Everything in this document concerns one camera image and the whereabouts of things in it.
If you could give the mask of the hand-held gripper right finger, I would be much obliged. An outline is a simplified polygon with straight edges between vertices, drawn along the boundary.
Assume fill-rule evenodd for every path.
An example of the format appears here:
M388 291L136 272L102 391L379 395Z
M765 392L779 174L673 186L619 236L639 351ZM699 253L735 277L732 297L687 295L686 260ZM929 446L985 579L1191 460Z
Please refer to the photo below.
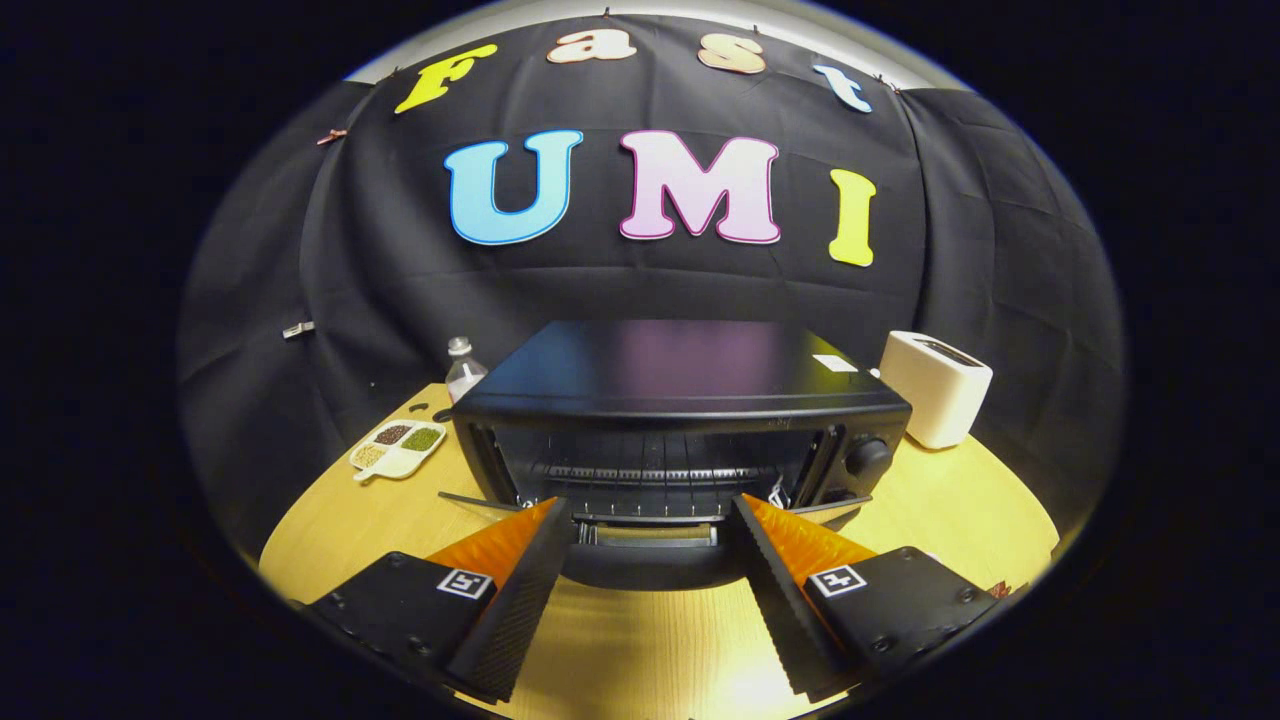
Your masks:
M733 500L730 543L788 684L813 701L893 685L1001 607L919 548L878 553L750 495Z

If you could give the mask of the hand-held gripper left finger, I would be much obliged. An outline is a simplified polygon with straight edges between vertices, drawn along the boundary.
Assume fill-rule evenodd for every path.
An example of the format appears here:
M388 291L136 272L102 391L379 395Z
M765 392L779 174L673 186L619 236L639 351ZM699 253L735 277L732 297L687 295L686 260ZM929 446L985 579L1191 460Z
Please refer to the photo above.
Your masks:
M303 615L415 685L507 701L573 537L549 498L425 559L384 553Z

